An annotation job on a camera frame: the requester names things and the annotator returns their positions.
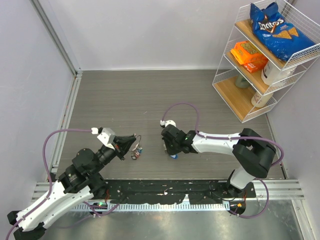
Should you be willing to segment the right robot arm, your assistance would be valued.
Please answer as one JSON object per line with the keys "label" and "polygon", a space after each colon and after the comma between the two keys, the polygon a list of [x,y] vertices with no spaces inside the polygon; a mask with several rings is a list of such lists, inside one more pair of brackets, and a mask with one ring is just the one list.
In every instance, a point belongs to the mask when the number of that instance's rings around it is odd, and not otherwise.
{"label": "right robot arm", "polygon": [[233,170],[226,182],[226,191],[232,197],[238,197],[254,179],[268,176],[276,155],[275,147],[250,128],[244,128],[234,134],[208,134],[190,130],[185,133],[176,127],[172,120],[161,121],[162,140],[165,150],[172,158],[181,152],[218,153],[234,156],[240,167]]}

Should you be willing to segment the large metal keyring with keys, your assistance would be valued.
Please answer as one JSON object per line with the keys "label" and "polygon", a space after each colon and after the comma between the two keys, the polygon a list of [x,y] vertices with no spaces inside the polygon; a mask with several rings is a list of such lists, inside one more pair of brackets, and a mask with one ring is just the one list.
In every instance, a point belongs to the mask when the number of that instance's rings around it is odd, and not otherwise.
{"label": "large metal keyring with keys", "polygon": [[142,145],[141,145],[142,136],[136,135],[135,137],[136,137],[137,143],[134,146],[134,148],[131,150],[131,159],[132,160],[137,160],[141,156],[141,153],[143,150]]}

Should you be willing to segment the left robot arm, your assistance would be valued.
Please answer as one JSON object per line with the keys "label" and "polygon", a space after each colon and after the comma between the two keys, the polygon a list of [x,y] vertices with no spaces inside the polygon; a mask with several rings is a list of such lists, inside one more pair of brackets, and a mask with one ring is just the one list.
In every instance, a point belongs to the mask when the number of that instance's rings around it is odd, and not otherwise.
{"label": "left robot arm", "polygon": [[136,141],[136,135],[111,136],[97,152],[82,148],[72,164],[50,183],[48,191],[32,205],[11,211],[8,221],[16,240],[39,240],[61,216],[78,204],[101,199],[107,194],[107,183],[100,171],[115,157],[124,160]]}

